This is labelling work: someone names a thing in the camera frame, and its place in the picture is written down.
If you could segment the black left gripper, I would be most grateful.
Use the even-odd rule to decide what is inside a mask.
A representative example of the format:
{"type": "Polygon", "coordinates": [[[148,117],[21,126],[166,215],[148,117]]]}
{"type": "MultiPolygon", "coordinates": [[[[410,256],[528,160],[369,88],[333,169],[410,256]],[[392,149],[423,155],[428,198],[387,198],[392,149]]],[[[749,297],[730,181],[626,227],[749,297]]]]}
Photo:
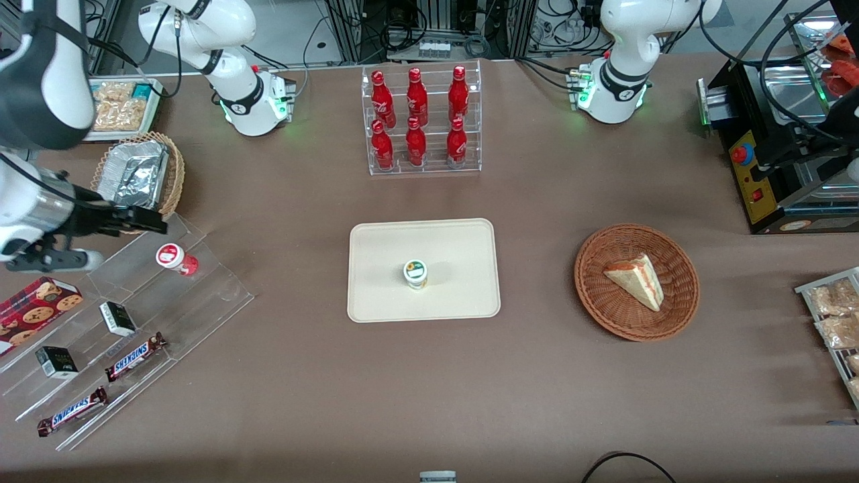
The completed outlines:
{"type": "Polygon", "coordinates": [[[758,144],[754,148],[757,165],[752,168],[752,180],[760,182],[776,169],[818,159],[856,156],[858,143],[858,89],[850,89],[829,107],[822,122],[812,125],[800,118],[805,143],[758,144]]]}

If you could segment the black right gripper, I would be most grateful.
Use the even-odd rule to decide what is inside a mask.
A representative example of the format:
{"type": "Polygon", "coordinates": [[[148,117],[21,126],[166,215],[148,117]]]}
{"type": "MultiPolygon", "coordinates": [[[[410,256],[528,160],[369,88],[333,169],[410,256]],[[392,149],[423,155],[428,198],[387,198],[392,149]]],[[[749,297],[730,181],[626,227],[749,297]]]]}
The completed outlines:
{"type": "Polygon", "coordinates": [[[168,233],[168,224],[158,211],[142,206],[119,206],[104,201],[101,195],[89,189],[73,189],[78,201],[64,223],[67,236],[87,236],[95,233],[118,236],[119,232],[168,233]]]}

